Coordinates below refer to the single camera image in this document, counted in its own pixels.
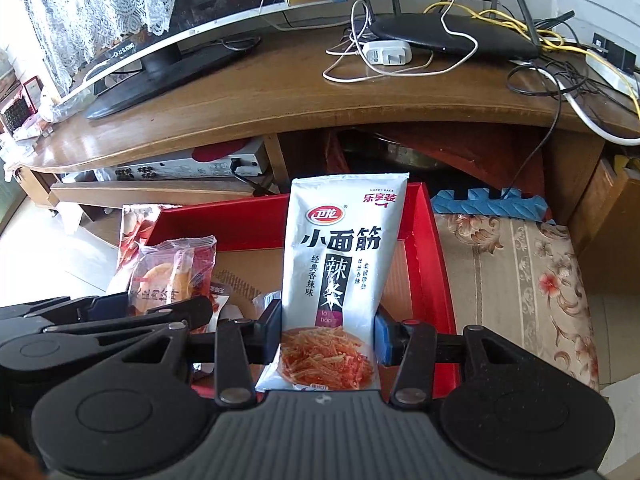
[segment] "red oval logo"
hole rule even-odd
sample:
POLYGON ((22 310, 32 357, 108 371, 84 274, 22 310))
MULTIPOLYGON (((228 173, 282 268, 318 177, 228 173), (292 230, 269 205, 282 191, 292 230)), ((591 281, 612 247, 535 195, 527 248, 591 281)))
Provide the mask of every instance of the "red oval logo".
POLYGON ((344 217, 344 211, 336 205, 321 205, 306 214, 306 219, 316 225, 331 225, 344 217))

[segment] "lace curtain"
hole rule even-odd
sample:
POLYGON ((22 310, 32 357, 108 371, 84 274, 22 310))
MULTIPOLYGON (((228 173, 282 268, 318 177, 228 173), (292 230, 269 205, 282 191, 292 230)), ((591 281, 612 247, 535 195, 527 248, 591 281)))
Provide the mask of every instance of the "lace curtain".
POLYGON ((96 53, 143 27, 169 29, 175 0, 22 0, 45 61, 66 94, 72 76, 96 53))

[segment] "table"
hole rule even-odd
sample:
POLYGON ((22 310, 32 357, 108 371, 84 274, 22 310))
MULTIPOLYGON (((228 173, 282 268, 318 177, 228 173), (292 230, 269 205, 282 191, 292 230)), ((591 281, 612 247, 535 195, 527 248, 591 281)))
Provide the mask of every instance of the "table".
MULTIPOLYGON (((292 168, 300 166, 297 159, 309 156, 323 129, 491 123, 513 125, 515 135, 519 131, 530 135, 548 128, 556 113, 551 98, 531 98, 507 89, 506 74, 512 67, 508 62, 477 60, 447 75, 427 78, 327 82, 321 73, 331 59, 324 50, 337 44, 341 33, 332 28, 268 34, 243 60, 149 102, 95 122, 77 114, 41 140, 24 165, 37 173, 90 170, 212 142, 263 136, 274 179, 286 191, 296 176, 292 168)), ((448 63, 447 58, 437 59, 432 69, 448 63)), ((362 72, 359 60, 347 59, 337 73, 362 72)), ((522 78, 520 84, 537 84, 534 74, 517 77, 522 78)), ((603 98, 588 101, 607 128, 620 136, 638 136, 637 118, 603 98)), ((546 195, 558 221, 571 216, 603 145, 569 106, 563 107, 559 129, 544 152, 546 195)), ((89 202, 101 205, 101 187, 109 187, 113 196, 113 183, 106 184, 57 184, 54 191, 60 200, 82 202, 90 195, 89 202)), ((166 196, 179 198, 175 189, 166 196)))

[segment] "television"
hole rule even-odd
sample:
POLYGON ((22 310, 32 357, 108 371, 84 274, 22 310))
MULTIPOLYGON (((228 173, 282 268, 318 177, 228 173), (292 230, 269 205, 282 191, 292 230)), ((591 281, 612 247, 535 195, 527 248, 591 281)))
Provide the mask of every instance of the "television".
POLYGON ((129 108, 210 73, 249 52, 259 42, 255 34, 214 41, 182 52, 177 43, 214 28, 255 16, 296 7, 346 0, 175 0, 169 29, 156 36, 146 29, 130 34, 100 51, 82 67, 69 89, 60 91, 64 102, 98 83, 103 92, 86 111, 98 119, 129 108), (103 79, 140 60, 142 68, 106 89, 103 79))

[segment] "floor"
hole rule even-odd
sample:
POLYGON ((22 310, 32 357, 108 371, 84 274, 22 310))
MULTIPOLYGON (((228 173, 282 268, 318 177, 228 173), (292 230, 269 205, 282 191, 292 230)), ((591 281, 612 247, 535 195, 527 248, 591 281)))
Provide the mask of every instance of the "floor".
MULTIPOLYGON (((117 254, 82 228, 66 235, 60 216, 25 200, 0 235, 0 306, 104 294, 117 254)), ((640 297, 591 296, 589 305, 601 386, 640 373, 640 297)))

